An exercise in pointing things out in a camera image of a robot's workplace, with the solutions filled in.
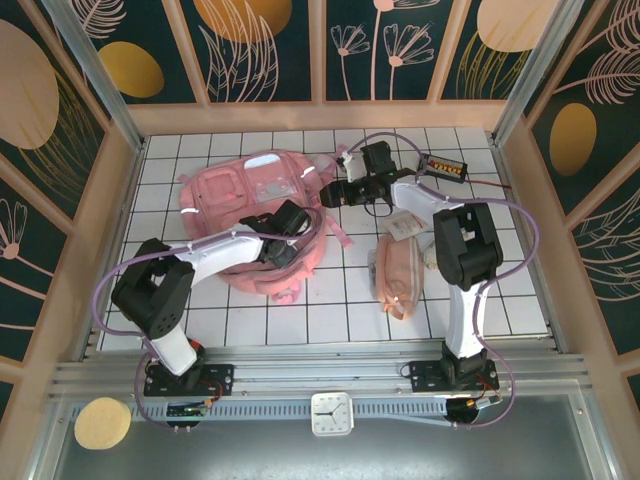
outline white tiled floor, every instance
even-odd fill
[[[366,134],[392,129],[367,129]],[[469,164],[470,180],[498,182],[485,133],[479,128],[397,129],[420,148],[432,154]],[[130,217],[122,259],[131,258],[140,242],[157,237],[163,241],[187,240],[179,214],[180,175],[226,160],[270,148],[315,153],[333,153],[337,146],[351,146],[365,135],[362,129],[312,132],[258,132],[213,135],[169,135],[153,137],[140,178]],[[402,140],[380,137],[391,145],[399,167],[415,168],[417,155]],[[478,183],[455,184],[424,177],[432,188],[461,197],[505,198],[499,187]],[[372,207],[377,214],[386,205]],[[524,256],[513,219],[507,208],[491,206],[504,251],[499,272],[512,268]],[[306,281],[297,303],[274,306],[266,297],[230,288],[217,277],[197,284],[191,291],[183,318],[187,334],[205,347],[235,345],[282,345],[299,343],[389,341],[442,338],[449,324],[449,287],[437,271],[425,271],[424,296],[413,317],[399,321],[381,311],[374,301],[366,268],[367,254],[375,249],[382,233],[380,222],[362,207],[329,211],[349,233],[355,244],[342,249],[335,237],[327,239],[325,258]],[[546,336],[533,282],[527,271],[492,287],[487,301],[487,336]],[[108,324],[131,329],[132,324],[113,306]],[[101,339],[102,350],[139,348],[131,337]]]

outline pink backpack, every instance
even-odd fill
[[[274,213],[287,199],[301,207],[317,208],[322,213],[321,228],[306,244],[298,245],[300,252],[287,267],[275,269],[270,263],[254,262],[219,273],[238,290],[271,295],[276,303],[293,303],[301,281],[311,276],[324,256],[325,225],[343,244],[348,242],[320,204],[320,190],[334,179],[335,168],[329,155],[311,161],[302,153],[269,151],[206,168],[190,179],[181,177],[185,187],[180,192],[180,207],[187,234],[195,240],[222,232],[244,217]]]

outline clock face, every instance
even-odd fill
[[[353,429],[353,401],[346,393],[311,397],[311,429],[319,437],[347,435]]]

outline gold circle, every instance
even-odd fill
[[[136,98],[153,97],[164,87],[164,76],[155,59],[138,45],[113,42],[98,52],[117,89]]]
[[[524,52],[536,46],[557,0],[482,0],[478,35],[492,50]]]
[[[131,425],[131,411],[113,398],[96,398],[82,409],[74,434],[87,450],[106,450],[122,441]]]
[[[193,3],[204,23],[217,35],[227,40],[248,43],[250,23],[245,1],[256,20],[264,18],[274,37],[289,23],[291,0],[194,0]],[[234,30],[234,24],[242,25],[244,34],[240,34],[237,28]]]
[[[566,105],[551,127],[551,164],[560,175],[574,175],[587,163],[596,143],[596,117],[581,103]]]
[[[38,44],[4,20],[0,65],[0,138],[18,148],[39,148],[58,123],[56,72]]]

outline white clock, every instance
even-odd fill
[[[344,392],[311,397],[311,430],[319,437],[348,435],[353,429],[353,400]]]

